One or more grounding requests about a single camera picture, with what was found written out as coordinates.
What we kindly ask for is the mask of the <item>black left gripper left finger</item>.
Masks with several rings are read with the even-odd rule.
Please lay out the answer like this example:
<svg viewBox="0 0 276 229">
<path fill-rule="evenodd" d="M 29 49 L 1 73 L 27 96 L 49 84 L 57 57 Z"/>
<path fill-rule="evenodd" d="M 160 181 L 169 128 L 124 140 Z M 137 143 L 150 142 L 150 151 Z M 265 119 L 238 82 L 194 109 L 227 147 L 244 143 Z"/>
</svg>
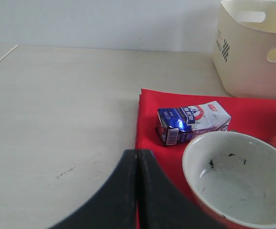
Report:
<svg viewBox="0 0 276 229">
<path fill-rule="evenodd" d="M 125 150 L 103 186 L 53 229 L 135 229 L 137 151 Z"/>
</svg>

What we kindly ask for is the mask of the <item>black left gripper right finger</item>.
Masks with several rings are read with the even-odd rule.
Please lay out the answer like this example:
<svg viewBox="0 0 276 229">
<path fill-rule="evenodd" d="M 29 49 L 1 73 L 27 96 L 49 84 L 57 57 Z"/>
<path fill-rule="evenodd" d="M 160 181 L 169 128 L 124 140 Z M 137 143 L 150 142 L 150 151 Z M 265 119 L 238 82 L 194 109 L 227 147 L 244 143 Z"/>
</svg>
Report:
<svg viewBox="0 0 276 229">
<path fill-rule="evenodd" d="M 141 229 L 224 229 L 168 179 L 150 150 L 137 151 L 138 221 Z"/>
</svg>

